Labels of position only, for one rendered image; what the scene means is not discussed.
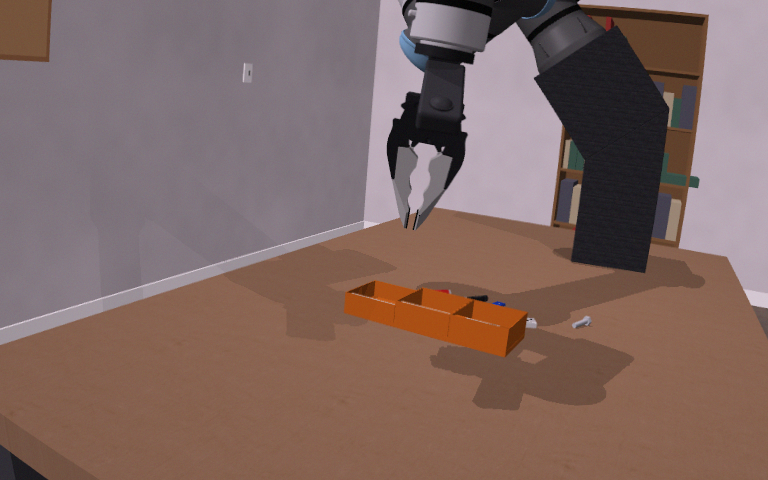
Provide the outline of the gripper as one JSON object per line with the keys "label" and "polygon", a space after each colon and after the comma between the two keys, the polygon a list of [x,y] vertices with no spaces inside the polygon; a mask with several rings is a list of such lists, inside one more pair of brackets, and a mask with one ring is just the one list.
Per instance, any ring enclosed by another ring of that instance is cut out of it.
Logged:
{"label": "gripper", "polygon": [[[475,57],[472,53],[423,43],[416,43],[414,53],[427,55],[428,60],[452,64],[463,61],[473,65]],[[460,170],[465,157],[465,141],[468,136],[467,132],[461,132],[461,128],[457,136],[417,129],[415,125],[419,99],[420,93],[409,91],[406,94],[406,100],[401,104],[404,112],[400,119],[393,119],[392,130],[387,141],[387,158],[398,212],[406,229],[410,214],[408,197],[412,190],[410,175],[416,168],[418,160],[414,147],[418,143],[424,143],[434,145],[437,150],[437,155],[429,162],[430,182],[423,192],[424,201],[417,209],[413,230],[425,221]],[[409,140],[412,141],[410,146]],[[445,147],[443,152],[442,147]]]}

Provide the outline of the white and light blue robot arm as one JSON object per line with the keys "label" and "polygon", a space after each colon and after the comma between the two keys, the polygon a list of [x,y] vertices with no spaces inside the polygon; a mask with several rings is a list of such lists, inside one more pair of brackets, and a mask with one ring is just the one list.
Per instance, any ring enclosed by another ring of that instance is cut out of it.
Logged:
{"label": "white and light blue robot arm", "polygon": [[542,73],[606,32],[583,12],[580,0],[398,1],[408,26],[399,38],[401,49],[424,72],[415,126],[454,136],[462,122],[465,66],[428,60],[414,53],[416,43],[474,54],[517,21]]}

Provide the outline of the orange bin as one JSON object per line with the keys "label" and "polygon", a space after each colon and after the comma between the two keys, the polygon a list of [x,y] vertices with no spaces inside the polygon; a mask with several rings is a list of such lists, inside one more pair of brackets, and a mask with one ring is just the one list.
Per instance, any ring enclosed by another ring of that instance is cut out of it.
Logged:
{"label": "orange bin", "polygon": [[345,292],[344,313],[502,357],[524,339],[528,316],[521,310],[376,280]]}

